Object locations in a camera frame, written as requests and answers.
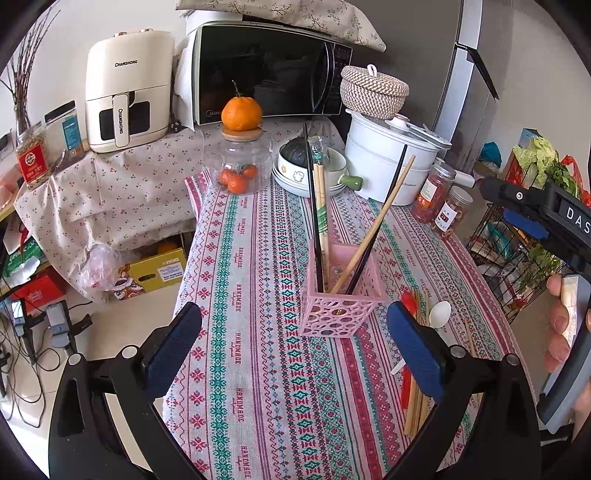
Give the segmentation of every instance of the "handheld device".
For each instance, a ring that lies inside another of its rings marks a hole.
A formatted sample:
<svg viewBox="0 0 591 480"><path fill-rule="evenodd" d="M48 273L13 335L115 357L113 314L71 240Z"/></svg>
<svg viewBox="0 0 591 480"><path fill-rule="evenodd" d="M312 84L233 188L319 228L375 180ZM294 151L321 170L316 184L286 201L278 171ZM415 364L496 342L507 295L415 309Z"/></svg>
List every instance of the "handheld device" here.
<svg viewBox="0 0 591 480"><path fill-rule="evenodd" d="M537 406L540 420L555 433L591 377L591 333L582 321L591 306L591 209L552 182L542 190L526 190L489 177L480 191L505 208L506 222L528 233L576 274L563 282L571 297L566 306L573 311L568 328L572 350L560 371L547 379Z"/></svg>

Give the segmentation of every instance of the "patterned tablecloth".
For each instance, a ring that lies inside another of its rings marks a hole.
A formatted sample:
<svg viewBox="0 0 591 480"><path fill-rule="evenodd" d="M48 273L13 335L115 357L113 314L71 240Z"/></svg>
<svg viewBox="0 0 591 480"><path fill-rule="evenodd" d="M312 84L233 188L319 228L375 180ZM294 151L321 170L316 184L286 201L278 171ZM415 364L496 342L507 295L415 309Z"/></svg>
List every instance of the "patterned tablecloth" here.
<svg viewBox="0 0 591 480"><path fill-rule="evenodd" d="M351 339L300 337L309 201L274 182L242 197L202 194L202 177L187 184L200 217L176 312L196 302L203 330L164 400L166 425L208 478L381 479L410 443L402 375L390 374L401 356L387 305ZM359 244L381 205L347 190L332 208L335 239ZM483 358L519 353L455 235L442 242L406 207L393 207L374 253L392 301L422 288L431 302L452 304L446 341L467 347L469 335ZM445 465L462 451L475 414L472 403Z"/></svg>

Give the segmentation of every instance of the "finger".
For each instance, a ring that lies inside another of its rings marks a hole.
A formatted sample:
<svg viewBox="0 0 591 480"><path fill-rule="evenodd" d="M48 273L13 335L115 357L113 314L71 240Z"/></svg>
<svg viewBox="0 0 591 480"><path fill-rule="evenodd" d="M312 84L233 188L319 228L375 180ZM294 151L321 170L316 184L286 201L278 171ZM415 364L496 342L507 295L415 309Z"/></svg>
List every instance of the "finger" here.
<svg viewBox="0 0 591 480"><path fill-rule="evenodd" d="M570 353L570 347L566 338L555 332L550 332L550 339L548 341L548 352L559 362L564 362Z"/></svg>
<svg viewBox="0 0 591 480"><path fill-rule="evenodd" d="M562 289L562 275L552 275L546 282L546 287L551 295L558 297Z"/></svg>
<svg viewBox="0 0 591 480"><path fill-rule="evenodd" d="M550 307L548 320L556 333L562 333L569 326L569 311L559 301L555 301Z"/></svg>
<svg viewBox="0 0 591 480"><path fill-rule="evenodd" d="M546 352L546 354L544 355L544 368L546 369L546 371L549 374L551 374L556 371L559 365L560 362L556 360L556 358L554 358L548 352Z"/></svg>

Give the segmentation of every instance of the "glass jar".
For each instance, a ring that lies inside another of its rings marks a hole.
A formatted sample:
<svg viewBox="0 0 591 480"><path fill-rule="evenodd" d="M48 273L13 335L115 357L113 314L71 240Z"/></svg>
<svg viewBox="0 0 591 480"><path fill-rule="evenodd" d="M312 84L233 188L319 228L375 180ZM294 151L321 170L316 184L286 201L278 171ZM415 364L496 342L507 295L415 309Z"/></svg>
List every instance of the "glass jar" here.
<svg viewBox="0 0 591 480"><path fill-rule="evenodd" d="M431 222L431 229L442 238L447 238L462 221L466 209L472 205L471 195L458 186L453 186L449 197Z"/></svg>
<svg viewBox="0 0 591 480"><path fill-rule="evenodd" d="M18 165L27 186L32 190L51 175L44 127L40 122L33 125L18 136L17 143Z"/></svg>
<svg viewBox="0 0 591 480"><path fill-rule="evenodd" d="M224 128L222 140L207 152L212 182L223 192L243 195L264 190L270 183L274 142L261 128L235 132Z"/></svg>
<svg viewBox="0 0 591 480"><path fill-rule="evenodd" d="M456 171L449 165L433 164L411 211L417 222L429 223L435 218L455 178Z"/></svg>

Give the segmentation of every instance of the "small box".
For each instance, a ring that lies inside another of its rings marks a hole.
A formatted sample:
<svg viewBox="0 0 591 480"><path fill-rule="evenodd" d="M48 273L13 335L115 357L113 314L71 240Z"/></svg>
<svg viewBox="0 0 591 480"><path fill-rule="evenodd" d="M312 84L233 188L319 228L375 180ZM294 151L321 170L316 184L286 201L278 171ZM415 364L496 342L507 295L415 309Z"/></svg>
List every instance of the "small box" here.
<svg viewBox="0 0 591 480"><path fill-rule="evenodd" d="M540 133L533 128L524 128L521 131L521 138L519 139L518 145L521 148L528 148L532 138L541 137Z"/></svg>
<svg viewBox="0 0 591 480"><path fill-rule="evenodd" d="M183 279L187 257L182 248L153 255L119 268L113 294L118 300L168 287Z"/></svg>
<svg viewBox="0 0 591 480"><path fill-rule="evenodd" d="M53 267L49 267L37 274L30 282L25 283L11 295L11 298L25 299L27 310L29 310L31 305L39 308L63 297L67 288L68 282Z"/></svg>

